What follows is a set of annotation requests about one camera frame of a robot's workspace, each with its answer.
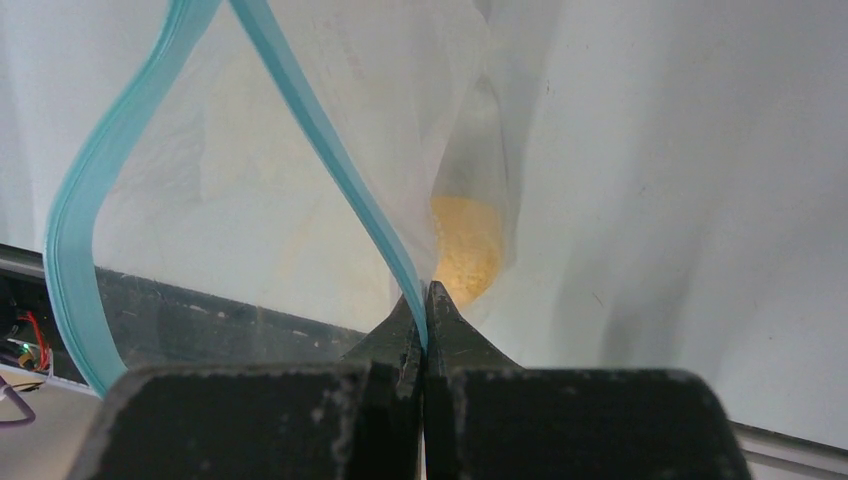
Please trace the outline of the clear zip bag blue zipper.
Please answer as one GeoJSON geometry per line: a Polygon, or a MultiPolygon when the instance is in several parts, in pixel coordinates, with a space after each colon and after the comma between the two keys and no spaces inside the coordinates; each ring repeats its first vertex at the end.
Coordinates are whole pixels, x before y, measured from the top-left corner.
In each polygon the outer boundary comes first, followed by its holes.
{"type": "MultiPolygon", "coordinates": [[[[435,196],[501,215],[503,264],[558,1],[172,1],[67,171],[45,271],[104,394],[129,369],[97,269],[370,332],[435,280],[435,196]]],[[[497,278],[460,308],[495,320],[497,278]]]]}

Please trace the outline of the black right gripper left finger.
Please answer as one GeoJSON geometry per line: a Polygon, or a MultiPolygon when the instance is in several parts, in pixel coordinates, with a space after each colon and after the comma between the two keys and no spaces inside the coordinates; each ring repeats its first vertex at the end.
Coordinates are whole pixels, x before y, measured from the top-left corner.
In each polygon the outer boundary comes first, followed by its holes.
{"type": "Polygon", "coordinates": [[[73,479],[418,479],[423,352],[412,313],[334,362],[169,365],[107,393],[73,479]]]}

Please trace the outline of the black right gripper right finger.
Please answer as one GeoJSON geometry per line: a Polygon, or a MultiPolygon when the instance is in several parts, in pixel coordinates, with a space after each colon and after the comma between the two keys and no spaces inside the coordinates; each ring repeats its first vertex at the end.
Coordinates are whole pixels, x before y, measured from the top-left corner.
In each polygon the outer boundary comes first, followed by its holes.
{"type": "Polygon", "coordinates": [[[519,366],[460,314],[426,303],[431,479],[747,479],[725,411],[679,369],[519,366]]]}

